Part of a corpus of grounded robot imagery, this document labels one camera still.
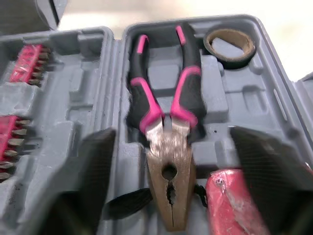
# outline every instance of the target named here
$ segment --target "empty tool slot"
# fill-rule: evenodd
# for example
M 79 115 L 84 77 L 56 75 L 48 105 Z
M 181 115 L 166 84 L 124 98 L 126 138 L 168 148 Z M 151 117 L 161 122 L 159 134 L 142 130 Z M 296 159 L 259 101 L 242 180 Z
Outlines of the empty tool slot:
M 267 111 L 266 103 L 263 99 L 262 91 L 256 86 L 245 86 L 243 96 L 246 109 L 252 115 L 261 115 Z

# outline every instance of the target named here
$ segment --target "red tool handle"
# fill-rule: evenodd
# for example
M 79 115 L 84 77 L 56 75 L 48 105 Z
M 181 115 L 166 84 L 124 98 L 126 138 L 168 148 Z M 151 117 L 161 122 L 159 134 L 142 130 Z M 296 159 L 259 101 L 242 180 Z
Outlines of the red tool handle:
M 193 29 L 188 23 L 176 27 L 182 48 L 183 68 L 173 99 L 170 115 L 195 127 L 206 115 L 201 95 L 201 58 Z
M 129 90 L 131 92 L 130 109 L 127 123 L 146 134 L 147 127 L 164 118 L 154 97 L 147 75 L 146 60 L 149 39 L 147 35 L 139 36 L 130 58 Z

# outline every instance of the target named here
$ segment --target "tape roll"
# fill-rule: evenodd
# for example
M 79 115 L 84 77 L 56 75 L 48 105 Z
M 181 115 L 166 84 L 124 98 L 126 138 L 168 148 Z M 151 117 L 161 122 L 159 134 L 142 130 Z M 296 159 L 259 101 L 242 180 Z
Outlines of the tape roll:
M 215 38 L 220 38 L 225 42 L 241 48 L 244 54 L 239 57 L 227 57 L 217 53 L 212 47 L 212 42 Z M 235 70 L 246 66 L 255 54 L 255 43 L 251 37 L 235 29 L 224 28 L 209 31 L 203 38 L 203 43 L 207 51 L 211 55 L 214 55 L 226 70 Z

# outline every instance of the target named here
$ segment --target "red bit holder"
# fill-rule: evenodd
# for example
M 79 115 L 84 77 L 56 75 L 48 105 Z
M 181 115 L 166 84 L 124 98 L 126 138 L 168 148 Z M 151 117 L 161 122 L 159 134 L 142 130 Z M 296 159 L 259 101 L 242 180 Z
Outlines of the red bit holder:
M 43 65 L 49 58 L 50 50 L 43 45 L 26 45 L 22 48 L 10 76 L 10 82 L 26 82 L 39 86 Z
M 26 134 L 22 126 L 28 122 L 17 116 L 0 117 L 0 180 L 9 177 L 6 169 L 14 166 L 11 158 L 18 154 L 16 147 L 23 143 L 24 139 L 20 137 Z
M 214 235 L 269 235 L 239 169 L 213 172 L 206 184 Z

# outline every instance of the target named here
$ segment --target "gray plastic case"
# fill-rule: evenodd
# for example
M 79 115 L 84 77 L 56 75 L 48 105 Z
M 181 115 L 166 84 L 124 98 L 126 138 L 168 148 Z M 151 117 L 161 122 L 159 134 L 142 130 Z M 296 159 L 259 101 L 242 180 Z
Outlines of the gray plastic case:
M 246 15 L 185 19 L 130 26 L 114 40 L 108 28 L 43 32 L 0 38 L 0 115 L 32 120 L 24 155 L 15 175 L 0 184 L 0 234 L 14 232 L 27 219 L 45 182 L 64 160 L 75 156 L 88 133 L 112 126 L 118 137 L 107 200 L 148 187 L 145 148 L 139 131 L 128 127 L 126 78 L 132 44 L 141 33 L 150 39 L 148 75 L 161 108 L 167 114 L 181 70 L 181 50 L 175 26 L 188 21 L 201 48 L 202 94 L 207 105 L 206 137 L 192 144 L 197 178 L 205 185 L 210 172 L 240 167 L 227 127 L 260 130 L 292 145 L 300 160 L 313 161 L 312 77 L 292 84 L 261 22 Z M 250 35 L 257 52 L 248 66 L 224 70 L 208 55 L 202 37 L 212 27 L 239 29 Z M 24 44 L 44 43 L 53 50 L 43 85 L 6 83 Z M 222 40 L 216 49 L 238 55 Z M 118 221 L 100 221 L 99 235 L 165 235 L 153 203 Z M 187 229 L 177 234 L 212 234 L 205 208 L 194 197 Z

